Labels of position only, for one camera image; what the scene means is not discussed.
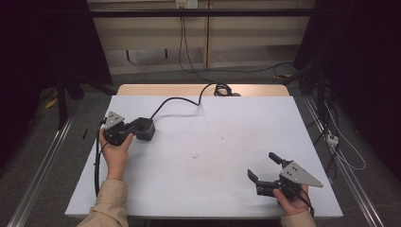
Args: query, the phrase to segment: white table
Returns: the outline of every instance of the white table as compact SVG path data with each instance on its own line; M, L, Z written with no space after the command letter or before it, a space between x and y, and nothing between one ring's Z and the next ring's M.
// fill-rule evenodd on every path
M168 96L114 96L109 110L150 117ZM198 100L197 96L188 96ZM275 198L256 195L247 177L278 179L268 155L294 160L323 184L309 187L316 218L341 217L337 199L291 96L204 96L200 107L172 100L154 117L150 142L134 139L125 181L128 214L138 218L279 218ZM65 212L84 218L95 204L95 146ZM100 179L106 176L101 161Z

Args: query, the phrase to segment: hand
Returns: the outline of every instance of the hand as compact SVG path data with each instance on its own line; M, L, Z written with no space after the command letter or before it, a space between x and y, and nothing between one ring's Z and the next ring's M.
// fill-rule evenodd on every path
M100 130L99 141L103 148L103 157L106 160L108 167L108 180L122 181L124 178L124 171L126 162L128 160L128 148L132 143L133 134L130 133L125 139L124 143L119 147L109 144L104 138L104 129Z
M307 201L307 185L303 184L302 189L305 192L301 190L300 196ZM297 215L309 210L308 205L301 201L298 197L294 197L291 201L289 201L279 189L274 189L273 194L283 207L285 216Z

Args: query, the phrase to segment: metal bracket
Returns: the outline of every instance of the metal bracket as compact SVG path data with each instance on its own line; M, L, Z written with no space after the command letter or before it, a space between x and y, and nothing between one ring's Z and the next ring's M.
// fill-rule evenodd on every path
M311 186L323 187L323 184L314 178L295 162L288 164L280 173L280 176L293 183L307 184Z

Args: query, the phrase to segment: cable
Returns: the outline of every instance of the cable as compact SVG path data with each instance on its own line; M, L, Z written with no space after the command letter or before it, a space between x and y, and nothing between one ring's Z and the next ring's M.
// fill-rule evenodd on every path
M99 135L100 135L100 128L103 124L106 123L106 119L104 118L103 120L101 120L97 126L97 132L96 132L96 155L95 155L95 193L96 196L99 193L99 169L100 169L100 154L101 151L103 150L104 146L106 146L107 144L105 144L101 150L99 150Z
M199 97L199 99L198 99L198 103L196 103L196 102L194 102L194 101L192 101L192 100L190 100L190 99L187 99L187 98L185 98L185 97L178 97L178 96L170 97L170 98L166 99L166 100L159 106L159 108L154 112L154 114L150 117L150 119L153 119L153 117L160 111L160 109L162 109L162 107L163 107L169 100L179 99L179 100L184 100L184 101L190 102L190 103L192 103L192 104L194 104L194 105L196 105L196 106L200 106L200 104L201 104L201 97L202 97L202 95L203 95L204 90L206 90L206 88L208 88L209 86L211 86L211 85L213 85L213 84L216 84L215 96L218 96L218 94L221 94L221 96L229 96L229 95L232 95L232 93L231 93L231 88L230 88L227 84L225 84L225 83L220 83L220 82L209 83L209 84L207 84L207 85L201 90L201 92L200 92L200 97ZM223 95L222 93L220 93L220 92L218 91L218 90L220 90L220 89L222 89L222 88L224 88L224 89L227 90L227 95Z
M182 58L181 57L181 53L182 53L182 48L183 48L183 40L185 42L186 57L188 58L189 65L190 65L192 70L184 69L183 68L183 64L181 62L181 58ZM192 65L192 61L189 58L188 44L187 44L187 40L186 40L185 19L183 17L181 17L181 41L180 41L180 51L179 51L179 62L180 62L180 67L183 69L184 72L195 73L198 78L206 80L208 82L215 82L215 81L212 81L210 79L206 79L206 78L202 77L201 75L199 75L200 72L257 73L257 72L263 72L263 71L267 71L267 70L273 69L274 70L274 81L272 83L274 83L276 81L276 78L277 78L277 75L275 73L275 68L277 66L284 65L284 64L292 64L292 62L281 62L281 63L277 63L274 66L270 66L270 67L267 67L267 68L249 70L249 71L230 70L230 69L202 69L202 70L195 70L195 68Z
M355 166L352 166L351 164L349 164L349 163L336 151L336 149L335 149L333 146L330 146L330 147L333 148L333 151L334 151L337 155L339 155L339 158L340 158L345 164L347 164L349 167L351 167L352 169L354 169L354 170L363 170L363 169L365 169L365 167L366 167L366 162L365 162L365 160L363 159L362 155L360 155L360 153L357 151L357 149L356 149L356 148L347 140L347 138L345 138L345 136L341 133L339 127L338 127L337 124L334 122L334 117L333 117L333 115L331 114L330 109L328 108L328 106L327 106L327 104L326 104L325 102L324 102L324 105L325 105L325 107L326 107L326 109L327 109L327 111L328 111L328 113L329 113L331 119L333 120L334 126L335 126L336 129L338 130L338 132L339 132L339 134L341 135L341 137L351 146L351 148L353 148L353 150L357 153L357 155L358 155L358 156L360 157L360 159L362 160L362 162L363 162L363 167L355 167Z
M188 58L189 65L191 66L192 71L188 71L188 70L184 69L183 68L183 64L181 63L181 50L183 48L183 38L184 38L184 41L185 41L186 57ZM180 62L180 66L184 70L184 72L195 73L195 75L197 75L197 77L200 78L200 79L203 79L203 80L208 81L208 82L214 82L214 81L212 81L210 79L206 79L206 78L202 77L201 75L199 75L199 73L192 66L191 59L189 58L188 43L186 41L185 19L183 17L181 17L181 40L180 40L179 62Z

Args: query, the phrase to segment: beige sleeve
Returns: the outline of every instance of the beige sleeve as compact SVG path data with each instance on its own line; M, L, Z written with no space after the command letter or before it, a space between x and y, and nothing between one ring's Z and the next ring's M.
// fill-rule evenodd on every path
M309 211L304 211L303 213L281 217L281 225L284 227L316 227L315 220L310 215Z
M95 206L78 226L128 227L126 202L128 186L124 182L106 180L100 187Z

